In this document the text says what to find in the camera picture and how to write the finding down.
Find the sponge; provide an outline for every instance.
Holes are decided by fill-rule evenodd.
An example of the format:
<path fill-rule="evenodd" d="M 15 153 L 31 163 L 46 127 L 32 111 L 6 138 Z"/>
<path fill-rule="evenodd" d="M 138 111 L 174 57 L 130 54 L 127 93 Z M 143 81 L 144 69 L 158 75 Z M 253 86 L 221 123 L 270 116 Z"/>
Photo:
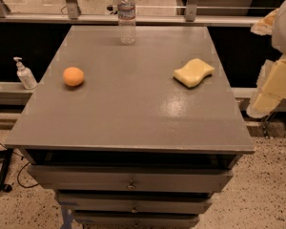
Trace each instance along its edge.
<path fill-rule="evenodd" d="M 199 58 L 190 60 L 184 67 L 174 70 L 174 78 L 188 88 L 197 86 L 206 76 L 212 75 L 214 67 Z"/>

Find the drawer knob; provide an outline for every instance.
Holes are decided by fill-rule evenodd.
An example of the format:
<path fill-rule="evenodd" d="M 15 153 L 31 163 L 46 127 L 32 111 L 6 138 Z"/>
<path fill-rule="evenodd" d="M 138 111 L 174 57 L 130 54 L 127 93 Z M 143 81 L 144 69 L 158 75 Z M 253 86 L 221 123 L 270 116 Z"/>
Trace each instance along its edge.
<path fill-rule="evenodd" d="M 133 181 L 131 180 L 130 184 L 127 186 L 127 189 L 130 191 L 135 190 L 135 186 L 133 185 Z"/>
<path fill-rule="evenodd" d="M 135 209 L 135 207 L 132 208 L 131 212 L 132 212 L 133 214 L 138 213 L 138 211 L 137 211 L 137 209 Z"/>

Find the terrazzo floor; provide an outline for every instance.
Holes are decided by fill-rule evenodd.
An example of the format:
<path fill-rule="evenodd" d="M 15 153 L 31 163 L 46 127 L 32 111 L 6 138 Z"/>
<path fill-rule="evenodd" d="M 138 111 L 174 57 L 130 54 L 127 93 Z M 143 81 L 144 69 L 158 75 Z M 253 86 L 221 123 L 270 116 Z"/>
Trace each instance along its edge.
<path fill-rule="evenodd" d="M 18 114 L 0 114 L 0 142 L 5 142 L 17 117 Z M 280 120 L 272 122 L 270 139 L 263 136 L 258 122 L 247 120 L 246 125 L 255 154 L 237 163 L 235 176 L 220 194 L 213 196 L 214 204 L 200 216 L 195 229 L 286 229 L 285 124 Z M 17 183 L 18 172 L 26 163 L 20 156 L 12 156 L 6 179 L 12 191 L 0 193 L 0 229 L 60 228 L 63 220 L 54 192 L 40 186 L 24 189 Z M 26 170 L 19 179 L 27 186 L 35 183 Z M 74 221 L 72 228 L 83 226 Z"/>

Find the plastic bottle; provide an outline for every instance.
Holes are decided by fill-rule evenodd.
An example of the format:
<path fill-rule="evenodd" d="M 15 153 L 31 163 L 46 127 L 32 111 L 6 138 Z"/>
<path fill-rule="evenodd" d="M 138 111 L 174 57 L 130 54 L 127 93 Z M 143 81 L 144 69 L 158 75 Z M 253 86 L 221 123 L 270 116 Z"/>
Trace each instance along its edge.
<path fill-rule="evenodd" d="M 135 2 L 134 0 L 117 0 L 118 25 L 121 42 L 131 45 L 135 42 Z"/>
<path fill-rule="evenodd" d="M 25 67 L 20 60 L 21 57 L 14 57 L 13 60 L 17 62 L 16 66 L 18 68 L 17 75 L 26 89 L 33 89 L 37 86 L 34 75 L 32 75 L 31 70 Z"/>

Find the table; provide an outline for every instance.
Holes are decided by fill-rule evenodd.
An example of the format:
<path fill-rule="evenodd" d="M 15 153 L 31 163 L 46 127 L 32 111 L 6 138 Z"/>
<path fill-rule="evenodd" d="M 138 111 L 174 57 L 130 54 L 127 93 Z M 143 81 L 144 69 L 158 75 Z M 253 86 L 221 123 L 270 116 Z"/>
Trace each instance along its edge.
<path fill-rule="evenodd" d="M 81 223 L 189 228 L 254 146 L 207 28 L 136 31 L 72 26 L 6 145 Z M 173 71 L 193 58 L 215 71 L 189 90 Z"/>

